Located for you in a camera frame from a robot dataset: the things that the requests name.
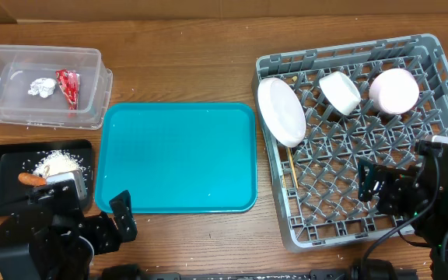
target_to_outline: wooden table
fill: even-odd
[[[244,102],[255,110],[250,81],[264,54],[435,34],[448,58],[448,15],[318,16],[236,20],[0,25],[0,44],[94,47],[114,73],[110,104]],[[101,130],[54,130],[0,124],[0,144],[86,138],[99,152]],[[282,246],[264,138],[257,126],[258,200],[233,215],[137,215],[138,239],[96,256],[92,271],[138,263],[181,274],[309,271],[346,268],[369,243],[303,254]],[[93,208],[87,215],[98,213]],[[371,257],[429,278],[429,250],[393,238]]]

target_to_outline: white cup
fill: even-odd
[[[369,88],[373,106],[387,114],[403,114],[418,101],[419,86],[412,74],[400,68],[386,70]]]
[[[321,78],[319,87],[331,105],[345,116],[348,116],[361,102],[359,90],[342,72],[334,72]]]

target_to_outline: plastic dish rack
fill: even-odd
[[[286,249],[300,252],[374,240],[396,226],[401,218],[377,212],[378,197],[368,203],[357,199],[357,161],[366,157],[407,168],[421,162],[414,154],[416,139],[448,136],[448,63],[438,39],[423,34],[272,54],[259,58],[256,67],[255,96],[262,79],[280,78],[295,90],[307,121],[303,142],[288,151],[261,119]],[[407,69],[419,84],[417,106],[406,114],[378,114],[369,99],[371,82],[390,68]],[[336,71],[348,75],[362,97],[347,117],[319,88],[319,79]]]

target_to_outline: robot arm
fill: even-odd
[[[403,216],[431,248],[433,278],[448,279],[448,138],[429,136],[415,151],[424,157],[421,168],[398,170],[359,160],[359,200],[377,195],[380,213]],[[369,253],[352,268],[352,279],[400,279],[389,262],[367,259]]]
[[[85,217],[79,187],[77,180],[60,180],[34,188],[29,203],[36,207],[0,225],[3,279],[87,279],[94,255],[117,251],[136,238],[128,191],[110,201],[114,222],[105,212]]]

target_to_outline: red wrapper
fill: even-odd
[[[65,95],[70,110],[79,108],[79,74],[67,69],[56,71],[56,78],[61,91]]]

